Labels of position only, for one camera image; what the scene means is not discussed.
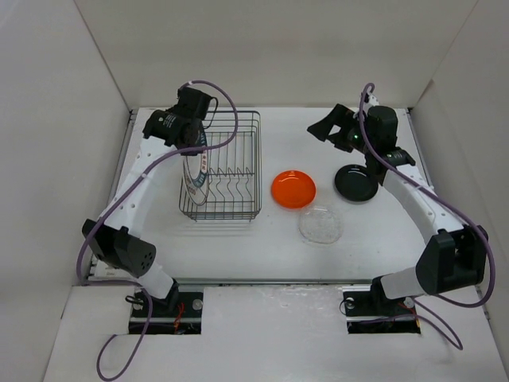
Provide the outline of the white plate with dark rim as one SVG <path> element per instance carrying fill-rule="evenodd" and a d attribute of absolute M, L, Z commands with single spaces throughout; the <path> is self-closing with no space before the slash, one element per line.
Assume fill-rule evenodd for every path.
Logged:
<path fill-rule="evenodd" d="M 208 187 L 208 150 L 199 150 L 183 157 L 184 181 L 187 190 L 196 196 Z"/>

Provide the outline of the orange plastic plate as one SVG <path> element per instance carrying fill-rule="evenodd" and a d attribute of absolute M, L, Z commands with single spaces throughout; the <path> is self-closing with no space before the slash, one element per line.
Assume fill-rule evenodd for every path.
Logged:
<path fill-rule="evenodd" d="M 314 180 L 300 170 L 279 173 L 270 187 L 274 201 L 286 209 L 301 209 L 310 205 L 317 194 Z"/>

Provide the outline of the white plate with red characters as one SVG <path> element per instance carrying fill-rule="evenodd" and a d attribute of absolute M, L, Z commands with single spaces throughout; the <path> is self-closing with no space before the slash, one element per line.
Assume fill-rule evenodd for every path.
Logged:
<path fill-rule="evenodd" d="M 190 176 L 184 175 L 184 182 L 191 201 L 198 206 L 204 205 L 209 191 L 208 176 L 205 176 L 202 180 L 193 180 Z"/>

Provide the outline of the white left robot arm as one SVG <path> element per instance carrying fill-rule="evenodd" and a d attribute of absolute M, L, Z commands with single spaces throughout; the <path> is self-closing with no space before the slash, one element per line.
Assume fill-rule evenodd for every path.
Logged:
<path fill-rule="evenodd" d="M 194 88 L 182 88 L 177 104 L 153 111 L 142 130 L 142 139 L 114 200 L 103 213 L 102 223 L 86 220 L 82 233 L 91 237 L 93 254 L 110 267 L 125 271 L 150 295 L 150 305 L 162 316 L 177 308 L 178 285 L 156 262 L 155 246 L 142 239 L 142 231 L 157 189 L 180 150 L 206 146 L 203 121 L 212 96 Z"/>

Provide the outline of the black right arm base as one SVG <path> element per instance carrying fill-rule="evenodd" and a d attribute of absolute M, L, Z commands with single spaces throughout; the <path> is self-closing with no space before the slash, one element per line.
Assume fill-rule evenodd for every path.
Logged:
<path fill-rule="evenodd" d="M 340 311 L 348 334 L 420 334 L 414 303 L 408 299 L 378 302 L 369 290 L 343 289 Z"/>

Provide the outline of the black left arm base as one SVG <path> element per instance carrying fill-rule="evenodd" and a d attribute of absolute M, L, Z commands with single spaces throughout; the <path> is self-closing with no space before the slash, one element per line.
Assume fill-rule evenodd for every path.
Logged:
<path fill-rule="evenodd" d="M 131 304 L 128 322 L 129 334 L 141 334 L 146 323 L 148 300 L 137 291 L 127 295 L 125 302 Z M 161 303 L 153 302 L 153 313 L 148 329 L 149 335 L 199 335 L 202 327 L 204 293 L 197 290 L 180 291 L 174 309 L 168 311 Z"/>

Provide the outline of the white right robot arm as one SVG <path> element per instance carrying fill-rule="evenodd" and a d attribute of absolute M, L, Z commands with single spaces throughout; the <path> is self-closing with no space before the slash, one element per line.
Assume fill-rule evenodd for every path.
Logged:
<path fill-rule="evenodd" d="M 394 109 L 369 104 L 353 111 L 337 104 L 307 131 L 339 150 L 362 153 L 368 180 L 398 201 L 425 241 L 415 266 L 372 280 L 367 303 L 373 311 L 384 314 L 404 298 L 443 298 L 446 292 L 480 284 L 485 276 L 488 289 L 477 304 L 491 297 L 495 261 L 488 234 L 422 180 L 415 160 L 397 145 Z"/>

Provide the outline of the black plate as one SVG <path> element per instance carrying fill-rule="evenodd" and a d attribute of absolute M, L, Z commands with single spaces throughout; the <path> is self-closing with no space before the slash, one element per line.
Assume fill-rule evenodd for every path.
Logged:
<path fill-rule="evenodd" d="M 342 198 L 361 203 L 372 199 L 379 190 L 379 183 L 365 166 L 346 165 L 334 177 L 334 186 Z"/>

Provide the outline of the clear glass plate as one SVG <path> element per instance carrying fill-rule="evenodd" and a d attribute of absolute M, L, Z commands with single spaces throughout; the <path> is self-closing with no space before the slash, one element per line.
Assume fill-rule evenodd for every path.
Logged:
<path fill-rule="evenodd" d="M 334 244 L 344 231 L 340 212 L 330 205 L 310 205 L 299 215 L 298 231 L 312 244 Z"/>

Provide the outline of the aluminium table edge rail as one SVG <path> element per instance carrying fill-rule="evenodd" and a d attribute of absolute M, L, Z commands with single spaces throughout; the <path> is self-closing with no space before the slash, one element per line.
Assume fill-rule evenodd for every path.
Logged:
<path fill-rule="evenodd" d="M 135 285 L 152 290 L 164 290 L 170 288 L 171 284 L 165 281 L 141 282 L 126 277 L 96 278 L 94 276 L 76 278 L 82 285 Z M 369 285 L 370 279 L 218 279 L 218 278 L 182 278 L 172 276 L 173 282 L 184 286 L 248 286 L 248 285 Z"/>

